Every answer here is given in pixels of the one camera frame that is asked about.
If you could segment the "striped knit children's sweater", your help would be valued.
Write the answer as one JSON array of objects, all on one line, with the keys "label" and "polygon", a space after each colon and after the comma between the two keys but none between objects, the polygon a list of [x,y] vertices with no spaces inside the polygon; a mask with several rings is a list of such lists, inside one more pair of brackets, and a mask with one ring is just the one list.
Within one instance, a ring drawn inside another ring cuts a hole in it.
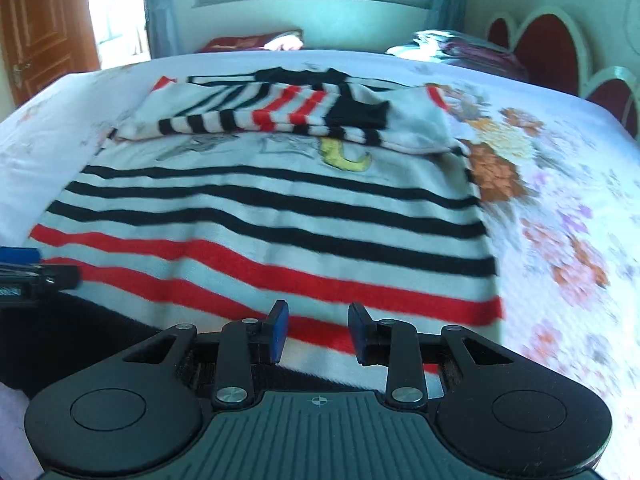
[{"label": "striped knit children's sweater", "polygon": [[80,282],[1,313],[28,396],[180,323],[290,309],[282,365],[375,388],[348,308],[498,339],[497,263],[439,82],[243,68],[68,76],[3,124],[1,241]]}]

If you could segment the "floral white bed sheet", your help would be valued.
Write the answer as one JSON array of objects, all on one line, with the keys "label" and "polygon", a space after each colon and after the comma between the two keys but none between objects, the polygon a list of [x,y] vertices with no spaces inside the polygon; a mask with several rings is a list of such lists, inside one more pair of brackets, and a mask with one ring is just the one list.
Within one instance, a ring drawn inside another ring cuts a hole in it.
[{"label": "floral white bed sheet", "polygon": [[423,408],[388,406],[387,368],[360,365],[355,348],[377,387],[288,372],[285,345],[277,364],[254,367],[254,403],[222,408],[219,336],[243,318],[213,332],[180,323],[33,396],[1,381],[2,477],[637,478],[638,143],[574,96],[382,54],[190,54],[111,70],[146,79],[273,67],[450,89],[452,133],[469,149],[497,263],[499,338],[416,328]]}]

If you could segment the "brown wooden door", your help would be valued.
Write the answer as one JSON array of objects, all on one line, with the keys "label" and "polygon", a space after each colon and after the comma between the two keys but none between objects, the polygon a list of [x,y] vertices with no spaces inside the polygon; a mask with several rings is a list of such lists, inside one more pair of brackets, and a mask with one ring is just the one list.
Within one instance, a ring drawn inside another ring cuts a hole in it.
[{"label": "brown wooden door", "polygon": [[16,106],[65,75],[100,68],[89,0],[1,0],[1,40]]}]

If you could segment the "folded maroon quilt stack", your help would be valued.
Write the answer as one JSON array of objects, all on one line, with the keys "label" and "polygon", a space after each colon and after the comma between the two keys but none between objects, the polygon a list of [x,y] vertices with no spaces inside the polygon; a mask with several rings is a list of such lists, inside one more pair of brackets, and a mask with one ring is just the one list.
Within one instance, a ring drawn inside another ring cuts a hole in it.
[{"label": "folded maroon quilt stack", "polygon": [[406,60],[459,66],[528,81],[526,68],[510,50],[454,30],[421,30],[408,44],[390,47],[386,53]]}]

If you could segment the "red embroidered pillow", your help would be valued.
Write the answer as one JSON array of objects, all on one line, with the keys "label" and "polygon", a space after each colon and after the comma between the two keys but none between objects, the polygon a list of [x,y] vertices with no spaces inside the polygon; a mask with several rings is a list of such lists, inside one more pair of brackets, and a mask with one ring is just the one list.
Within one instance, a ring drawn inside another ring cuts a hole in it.
[{"label": "red embroidered pillow", "polygon": [[300,29],[292,29],[263,35],[218,37],[210,40],[198,52],[296,51],[303,46],[303,32]]}]

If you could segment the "left blue curtain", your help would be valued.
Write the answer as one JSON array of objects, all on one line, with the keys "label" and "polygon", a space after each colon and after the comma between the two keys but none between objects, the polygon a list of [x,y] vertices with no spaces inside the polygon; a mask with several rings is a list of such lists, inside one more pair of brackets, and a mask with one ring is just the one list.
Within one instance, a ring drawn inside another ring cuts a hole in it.
[{"label": "left blue curtain", "polygon": [[167,58],[181,51],[174,0],[144,0],[145,30],[151,58]]}]

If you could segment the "red heart-shaped headboard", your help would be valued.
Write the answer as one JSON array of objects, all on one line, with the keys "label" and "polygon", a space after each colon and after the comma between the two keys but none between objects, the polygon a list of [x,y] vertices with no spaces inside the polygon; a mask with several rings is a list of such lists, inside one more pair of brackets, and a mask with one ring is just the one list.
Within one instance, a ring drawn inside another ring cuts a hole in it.
[{"label": "red heart-shaped headboard", "polygon": [[486,38],[516,57],[531,84],[605,108],[638,139],[639,78],[623,66],[595,70],[585,34],[558,6],[542,6],[521,23],[509,13],[498,12],[489,20]]}]

